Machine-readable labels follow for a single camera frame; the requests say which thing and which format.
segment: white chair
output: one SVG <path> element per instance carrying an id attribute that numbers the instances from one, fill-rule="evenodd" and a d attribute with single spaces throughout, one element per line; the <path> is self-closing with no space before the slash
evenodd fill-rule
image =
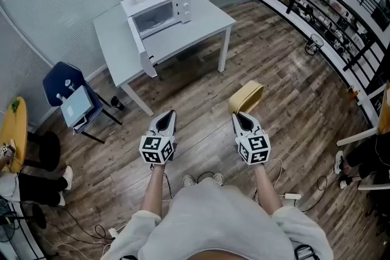
<path id="1" fill-rule="evenodd" d="M 368 95 L 365 99 L 358 102 L 358 105 L 365 103 L 366 101 L 370 101 L 376 95 L 383 93 L 382 107 L 380 110 L 378 125 L 374 128 L 366 130 L 364 132 L 358 133 L 357 135 L 350 136 L 348 138 L 337 141 L 337 146 L 343 146 L 355 141 L 362 140 L 364 138 L 368 138 L 373 135 L 382 135 L 390 131 L 390 105 L 388 104 L 387 93 L 390 92 L 390 83 L 385 83 L 382 87 L 375 90 L 373 93 Z M 374 185 L 360 185 L 358 187 L 360 191 L 368 191 L 368 190 L 379 190 L 379 189 L 390 189 L 390 184 L 374 184 Z"/>

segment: yellow object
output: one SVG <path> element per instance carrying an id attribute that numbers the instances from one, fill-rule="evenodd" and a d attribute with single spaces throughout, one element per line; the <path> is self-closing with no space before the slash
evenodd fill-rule
<path id="1" fill-rule="evenodd" d="M 12 160 L 9 168 L 11 172 L 19 172 L 24 159 L 26 158 L 27 147 L 27 107 L 26 102 L 22 97 L 17 97 L 19 100 L 19 106 L 16 112 L 12 111 L 11 104 L 5 113 L 4 120 L 0 131 L 0 144 L 10 144 L 11 139 L 14 139 L 16 144 L 15 158 L 17 161 Z"/>
<path id="2" fill-rule="evenodd" d="M 386 83 L 385 92 L 383 94 L 382 108 L 380 109 L 378 133 L 384 135 L 390 132 L 390 106 L 388 105 L 388 90 L 390 90 L 390 83 Z"/>
<path id="3" fill-rule="evenodd" d="M 249 113 L 260 102 L 264 86 L 254 80 L 247 82 L 240 90 L 232 95 L 228 102 L 229 114 L 243 111 Z"/>

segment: black stool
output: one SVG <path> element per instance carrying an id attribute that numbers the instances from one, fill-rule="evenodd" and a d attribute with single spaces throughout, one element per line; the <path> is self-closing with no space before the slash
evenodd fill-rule
<path id="1" fill-rule="evenodd" d="M 61 145 L 58 136 L 51 131 L 43 136 L 29 132 L 27 140 L 39 144 L 39 162 L 24 160 L 24 165 L 53 171 L 60 162 Z"/>
<path id="2" fill-rule="evenodd" d="M 305 51 L 308 55 L 314 55 L 323 45 L 324 41 L 322 38 L 314 33 L 311 34 L 310 39 L 305 46 Z"/>

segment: black pants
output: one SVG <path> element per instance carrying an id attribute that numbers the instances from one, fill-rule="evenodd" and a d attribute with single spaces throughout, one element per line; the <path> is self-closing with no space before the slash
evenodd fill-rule
<path id="1" fill-rule="evenodd" d="M 32 200 L 49 206 L 58 205 L 60 202 L 59 192 L 68 186 L 68 182 L 63 177 L 58 180 L 50 180 L 32 175 L 19 174 L 18 180 L 21 202 Z"/>
<path id="2" fill-rule="evenodd" d="M 372 136 L 352 152 L 347 155 L 348 165 L 351 167 L 359 166 L 359 176 L 364 179 L 374 171 L 378 171 L 386 165 L 384 165 L 375 151 L 375 145 L 377 144 L 377 137 Z"/>

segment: blue chair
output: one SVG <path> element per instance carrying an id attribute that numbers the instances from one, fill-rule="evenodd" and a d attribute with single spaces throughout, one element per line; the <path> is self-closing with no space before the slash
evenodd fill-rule
<path id="1" fill-rule="evenodd" d="M 72 94 L 72 91 L 67 86 L 65 86 L 65 80 L 67 79 L 72 81 L 74 89 L 78 89 L 78 87 L 84 86 L 93 105 L 92 110 L 85 115 L 87 122 L 80 128 L 74 129 L 74 132 L 77 134 L 81 133 L 90 139 L 104 144 L 104 141 L 91 136 L 84 130 L 91 122 L 93 122 L 93 120 L 99 115 L 100 112 L 103 112 L 103 114 L 107 115 L 117 124 L 122 125 L 122 123 L 103 108 L 102 102 L 109 107 L 110 105 L 100 95 L 92 90 L 91 86 L 89 86 L 89 84 L 85 81 L 83 74 L 77 67 L 64 62 L 58 62 L 46 75 L 42 84 L 49 104 L 52 107 L 59 107 L 61 106 L 62 101 L 57 98 L 57 94 L 59 93 L 65 98 L 68 98 Z"/>

